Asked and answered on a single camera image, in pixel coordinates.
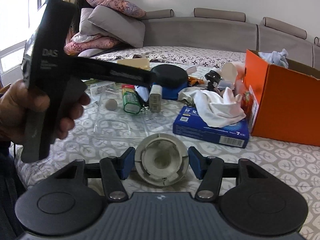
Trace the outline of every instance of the clay ball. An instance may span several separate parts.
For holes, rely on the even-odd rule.
[[[109,111],[115,111],[118,108],[118,103],[114,99],[108,99],[105,107]]]

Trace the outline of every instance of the bedspread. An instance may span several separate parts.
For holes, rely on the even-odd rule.
[[[143,47],[141,49],[124,49],[94,57],[99,60],[115,60],[119,58],[143,57],[149,60],[199,65],[205,67],[222,67],[230,61],[245,60],[245,53],[214,49],[199,49],[189,47]]]
[[[197,67],[193,74],[201,77],[208,72],[207,67]],[[164,100],[161,117],[154,119],[149,129],[151,133],[172,134],[172,124],[183,104]],[[137,147],[137,142],[127,140],[97,140],[93,128],[97,118],[98,107],[92,104],[84,115],[76,120],[75,128],[65,140],[57,140],[51,146],[47,159],[37,163],[22,163],[17,151],[16,168],[26,187],[32,187],[47,178],[63,166],[76,159],[85,159],[86,163],[97,163],[101,158],[120,156],[128,147]],[[308,218],[301,230],[306,239],[320,240],[320,147],[276,141],[266,138],[250,137],[245,149],[227,147],[197,139],[177,136],[187,147],[194,146],[205,156],[214,155],[225,162],[237,163],[239,158],[248,158],[270,172],[306,199],[309,207]],[[188,191],[193,195],[200,181],[196,179],[191,168],[178,183],[168,187],[155,187],[144,182],[136,172],[123,181],[129,195],[132,192]],[[223,179],[220,194],[235,186],[235,179]],[[90,179],[89,187],[103,194],[100,179]]]

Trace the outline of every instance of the finger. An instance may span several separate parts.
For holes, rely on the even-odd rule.
[[[68,132],[62,132],[62,131],[57,132],[57,137],[61,140],[67,138],[67,136],[68,136]]]
[[[90,97],[86,93],[83,93],[78,102],[83,106],[87,106],[90,104],[90,101]]]
[[[24,141],[24,127],[2,127],[0,132],[1,140],[9,140],[16,144],[23,144]]]
[[[22,80],[15,82],[7,91],[13,104],[36,112],[43,112],[49,107],[50,99],[38,88],[27,89]]]
[[[73,129],[75,127],[75,122],[73,120],[71,120],[70,118],[62,118],[60,121],[60,130],[62,132],[67,132],[70,131],[71,129]]]
[[[69,112],[69,117],[72,120],[78,119],[83,114],[83,107],[79,103],[75,103]]]

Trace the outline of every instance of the hand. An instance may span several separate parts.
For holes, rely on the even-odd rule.
[[[83,114],[82,106],[89,103],[90,98],[84,93],[71,108],[69,116],[61,119],[57,131],[59,139],[68,136],[68,131],[75,126],[74,120]],[[0,140],[23,144],[27,109],[43,112],[49,104],[49,97],[39,89],[28,90],[22,80],[15,82],[0,98]]]

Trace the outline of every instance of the black round pad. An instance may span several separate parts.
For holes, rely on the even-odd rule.
[[[81,231],[92,225],[102,210],[102,198],[98,193],[69,179],[35,186],[15,205],[21,224],[42,236],[65,236]]]
[[[236,228],[258,236],[280,236],[302,227],[308,215],[303,197],[282,182],[248,182],[227,191],[220,209]]]
[[[178,88],[188,81],[187,72],[175,65],[161,64],[151,69],[156,74],[156,83],[166,88]]]

